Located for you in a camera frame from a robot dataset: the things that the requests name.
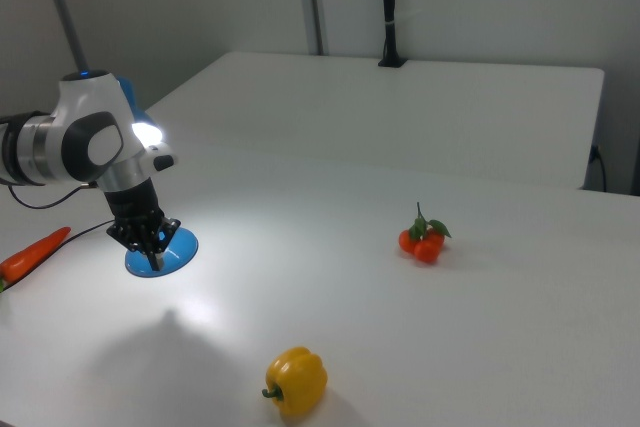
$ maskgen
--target white table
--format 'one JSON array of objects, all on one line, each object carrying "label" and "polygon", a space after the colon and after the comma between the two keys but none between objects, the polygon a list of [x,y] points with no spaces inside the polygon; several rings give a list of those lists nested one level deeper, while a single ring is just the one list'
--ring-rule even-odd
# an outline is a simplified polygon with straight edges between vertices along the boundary
[{"label": "white table", "polygon": [[[95,233],[0,294],[0,420],[637,425],[637,199],[258,152],[203,139],[197,123],[191,140],[167,128],[181,163],[155,184],[165,212],[199,237],[197,256],[140,279]],[[99,192],[48,212],[0,196],[7,254],[108,217]],[[434,268],[396,248],[416,200],[454,236]],[[298,344],[322,356],[329,384],[292,423],[260,389],[272,358]]]},{"label": "white table", "polygon": [[156,104],[175,138],[576,189],[597,69],[227,54]]}]

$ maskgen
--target cherry tomato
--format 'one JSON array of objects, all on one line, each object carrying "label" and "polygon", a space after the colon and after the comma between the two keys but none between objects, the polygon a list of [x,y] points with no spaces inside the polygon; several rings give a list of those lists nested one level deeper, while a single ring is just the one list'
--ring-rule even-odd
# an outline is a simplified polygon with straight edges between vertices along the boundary
[{"label": "cherry tomato", "polygon": [[433,264],[438,260],[438,255],[440,255],[440,246],[429,240],[421,240],[418,242],[418,245],[416,245],[413,254],[419,261]]},{"label": "cherry tomato", "polygon": [[444,244],[444,235],[439,234],[433,229],[429,229],[426,240],[442,247],[442,245]]},{"label": "cherry tomato", "polygon": [[419,240],[413,240],[409,235],[408,230],[403,230],[400,232],[400,237],[398,237],[398,244],[400,244],[400,248],[409,254],[413,254],[416,245],[420,242]]}]

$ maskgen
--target orange carrot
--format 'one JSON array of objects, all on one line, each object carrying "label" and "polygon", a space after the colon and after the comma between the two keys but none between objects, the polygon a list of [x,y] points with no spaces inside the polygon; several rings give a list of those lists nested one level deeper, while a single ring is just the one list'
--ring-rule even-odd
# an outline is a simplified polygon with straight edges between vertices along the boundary
[{"label": "orange carrot", "polygon": [[69,227],[58,229],[48,237],[12,255],[0,264],[0,277],[4,278],[8,284],[19,281],[45,261],[69,232],[71,232]]}]

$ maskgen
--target blue base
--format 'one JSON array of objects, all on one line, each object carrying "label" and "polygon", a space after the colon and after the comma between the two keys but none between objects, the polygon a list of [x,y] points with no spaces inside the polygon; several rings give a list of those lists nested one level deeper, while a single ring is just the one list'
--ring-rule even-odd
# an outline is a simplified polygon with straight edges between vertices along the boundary
[{"label": "blue base", "polygon": [[138,277],[161,277],[187,265],[197,251],[196,236],[190,230],[180,227],[164,251],[162,256],[164,265],[160,270],[153,270],[147,257],[140,252],[127,252],[124,256],[124,264],[129,272]]}]

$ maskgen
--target tomato cluster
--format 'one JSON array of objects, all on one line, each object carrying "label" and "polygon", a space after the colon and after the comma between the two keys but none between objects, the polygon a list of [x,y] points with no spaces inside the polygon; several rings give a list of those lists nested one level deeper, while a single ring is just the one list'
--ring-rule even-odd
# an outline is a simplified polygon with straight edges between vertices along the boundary
[{"label": "tomato cluster", "polygon": [[445,237],[451,238],[449,230],[439,220],[426,220],[418,202],[418,217],[409,229],[400,233],[398,243],[402,250],[413,254],[419,261],[434,264],[438,260]]}]

